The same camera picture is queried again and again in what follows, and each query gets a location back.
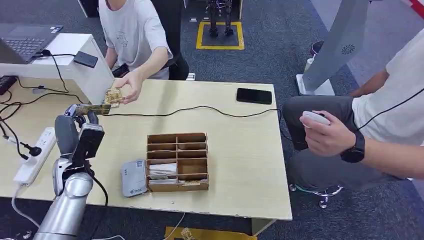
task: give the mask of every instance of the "chair base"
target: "chair base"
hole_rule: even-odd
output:
[[[309,191],[309,190],[303,189],[302,187],[300,187],[296,184],[290,184],[288,186],[288,189],[290,189],[291,192],[294,192],[294,191],[299,189],[302,192],[311,193],[311,194],[315,194],[315,195],[319,196],[319,202],[318,202],[319,207],[322,208],[322,209],[326,209],[328,202],[329,202],[329,197],[332,197],[332,196],[340,193],[340,191],[343,189],[342,186],[337,186],[337,187],[338,187],[338,189],[334,192],[331,192],[331,193],[327,193],[327,190],[324,190],[324,193],[318,192],[318,191]]]

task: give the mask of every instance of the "white t-shirt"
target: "white t-shirt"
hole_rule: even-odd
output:
[[[168,60],[173,58],[165,30],[150,0],[126,0],[116,11],[110,10],[106,0],[99,0],[98,9],[106,45],[118,53],[119,65],[127,64],[132,71],[144,64],[157,47],[166,47]],[[149,78],[169,79],[169,68]]]
[[[384,86],[353,99],[358,128],[424,88],[424,29],[394,56],[386,70],[390,76]],[[424,146],[424,92],[377,116],[360,131],[381,142]]]

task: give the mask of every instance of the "wristwatch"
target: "wristwatch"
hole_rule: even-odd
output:
[[[365,157],[365,138],[359,131],[355,132],[356,141],[355,145],[342,153],[340,157],[343,161],[348,163],[358,163]]]

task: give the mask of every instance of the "laptop keyboard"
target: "laptop keyboard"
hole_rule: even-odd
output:
[[[45,39],[32,37],[27,39],[10,39],[2,37],[1,39],[21,56],[32,55],[35,50],[40,49],[41,44],[45,41]]]

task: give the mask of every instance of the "card reader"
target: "card reader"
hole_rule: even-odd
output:
[[[124,163],[120,169],[122,176],[122,194],[132,197],[147,192],[146,160],[137,159]]]

